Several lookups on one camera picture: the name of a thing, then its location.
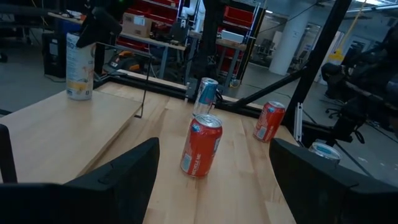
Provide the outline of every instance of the door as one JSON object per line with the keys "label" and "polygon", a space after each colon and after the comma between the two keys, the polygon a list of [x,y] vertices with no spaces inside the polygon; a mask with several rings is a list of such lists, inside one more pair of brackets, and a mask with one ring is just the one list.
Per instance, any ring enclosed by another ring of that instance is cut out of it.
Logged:
{"label": "door", "polygon": [[317,77],[315,78],[315,81],[316,81],[317,83],[322,84],[322,85],[327,85],[327,82],[324,81],[323,78],[322,78],[321,68],[322,68],[322,66],[323,66],[324,64],[327,63],[328,58],[329,58],[329,55],[330,55],[330,54],[333,54],[333,53],[335,52],[335,50],[338,48],[338,46],[339,46],[339,44],[340,44],[340,41],[343,39],[343,37],[344,37],[344,33],[343,33],[343,32],[340,32],[340,31],[337,31],[337,33],[336,33],[336,35],[335,35],[335,38],[333,39],[332,43],[330,44],[330,47],[329,47],[329,49],[328,49],[328,52],[326,53],[326,56],[325,56],[325,58],[323,59],[322,65],[321,65],[321,67],[319,68]]}
{"label": "door", "polygon": [[346,55],[350,49],[356,49],[357,52],[364,52],[370,47],[370,45],[370,40],[354,35],[350,38],[349,44],[345,46],[343,55]]}

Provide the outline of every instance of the metal bracket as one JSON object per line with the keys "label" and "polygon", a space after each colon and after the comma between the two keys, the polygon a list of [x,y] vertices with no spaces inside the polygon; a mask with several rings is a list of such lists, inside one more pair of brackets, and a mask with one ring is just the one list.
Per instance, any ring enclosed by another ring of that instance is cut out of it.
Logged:
{"label": "metal bracket", "polygon": [[294,139],[301,142],[303,136],[303,104],[297,103],[294,119]]}

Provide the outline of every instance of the wooden tabletop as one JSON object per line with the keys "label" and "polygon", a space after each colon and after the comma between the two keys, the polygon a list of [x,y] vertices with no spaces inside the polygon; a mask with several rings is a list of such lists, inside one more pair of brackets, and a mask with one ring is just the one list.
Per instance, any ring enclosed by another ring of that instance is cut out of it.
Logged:
{"label": "wooden tabletop", "polygon": [[106,93],[74,101],[65,91],[3,118],[18,182],[63,184],[84,174],[129,124],[141,103]]}
{"label": "wooden tabletop", "polygon": [[177,50],[182,50],[182,51],[184,51],[186,49],[186,47],[181,46],[181,45],[173,45],[173,44],[169,44],[169,43],[166,43],[166,42],[154,40],[154,39],[151,39],[151,38],[148,38],[148,37],[139,37],[137,35],[127,34],[127,33],[124,33],[124,32],[121,32],[120,36],[129,38],[129,39],[133,39],[133,40],[137,40],[137,41],[143,41],[143,42],[148,43],[148,44],[154,44],[154,45],[157,45],[157,46],[170,47],[170,48],[177,49]]}
{"label": "wooden tabletop", "polygon": [[69,17],[65,17],[65,16],[61,16],[52,12],[48,13],[49,16],[54,17],[54,18],[58,18],[58,19],[63,19],[72,23],[76,23],[76,24],[83,24],[83,21],[79,20],[79,19],[75,19],[75,18],[69,18]]}
{"label": "wooden tabletop", "polygon": [[[195,31],[190,31],[189,36],[196,38],[196,39],[201,39],[201,33],[195,32]],[[238,50],[246,50],[247,45],[246,44],[239,44],[230,40],[224,40],[224,39],[216,39],[216,44],[220,44],[221,46],[224,47],[230,47],[232,49],[238,49]]]}
{"label": "wooden tabletop", "polygon": [[[130,100],[141,100],[144,94],[116,83],[98,91]],[[253,118],[213,110],[224,133],[209,174],[194,179],[180,170],[192,109],[183,100],[148,92],[143,118],[134,118],[93,167],[158,137],[159,168],[145,224],[295,223],[272,170],[269,144],[252,136]],[[276,137],[295,144],[283,126]]]}
{"label": "wooden tabletop", "polygon": [[[119,69],[118,72],[124,73],[124,74],[126,74],[126,75],[128,75],[130,77],[139,78],[141,80],[146,80],[146,78],[147,78],[146,75],[138,74],[138,73],[135,73],[135,72],[130,72],[130,71],[123,70],[123,69]],[[170,82],[170,81],[167,81],[167,80],[162,80],[162,79],[159,79],[159,78],[149,77],[148,80],[152,81],[152,82],[161,83],[161,84],[164,84],[164,85],[173,86],[175,88],[180,88],[182,90],[187,90],[187,88],[188,88],[185,85],[181,85],[181,84],[178,84],[178,83]],[[224,95],[223,95],[223,99],[227,100],[227,101],[231,101],[231,102],[235,102],[235,101],[238,100],[238,99],[235,99],[235,98],[232,98],[232,97],[228,97],[228,96],[224,96]],[[262,110],[262,107],[264,105],[258,105],[258,104],[255,104],[255,103],[249,103],[248,106],[251,106],[253,108],[257,108],[257,109]]]}

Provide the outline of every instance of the soda can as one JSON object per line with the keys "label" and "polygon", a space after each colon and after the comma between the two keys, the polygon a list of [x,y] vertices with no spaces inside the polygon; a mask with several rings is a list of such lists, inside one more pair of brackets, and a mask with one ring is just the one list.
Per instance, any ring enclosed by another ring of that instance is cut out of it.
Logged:
{"label": "soda can", "polygon": [[78,34],[67,34],[67,95],[73,100],[89,100],[94,86],[95,43],[76,47]]}
{"label": "soda can", "polygon": [[209,173],[223,135],[222,122],[211,114],[198,114],[192,120],[181,158],[181,169],[192,177]]}
{"label": "soda can", "polygon": [[264,105],[253,135],[258,140],[269,142],[278,130],[286,109],[282,103],[270,101]]}
{"label": "soda can", "polygon": [[341,154],[331,146],[320,142],[314,142],[308,150],[320,157],[333,161],[335,164],[340,163]]}
{"label": "soda can", "polygon": [[193,106],[193,117],[197,114],[209,113],[216,96],[218,82],[211,78],[202,78],[198,97]]}

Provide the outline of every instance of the white pillar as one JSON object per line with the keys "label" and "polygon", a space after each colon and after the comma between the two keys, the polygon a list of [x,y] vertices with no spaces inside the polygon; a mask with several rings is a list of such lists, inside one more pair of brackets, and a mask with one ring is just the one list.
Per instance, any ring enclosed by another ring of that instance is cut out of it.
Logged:
{"label": "white pillar", "polygon": [[[289,20],[297,16],[312,4],[309,2],[292,0],[290,4]],[[287,69],[293,59],[294,53],[299,46],[301,37],[305,32],[313,7],[301,13],[296,18],[286,23],[282,37],[274,53],[269,71],[278,75],[286,75]]]}

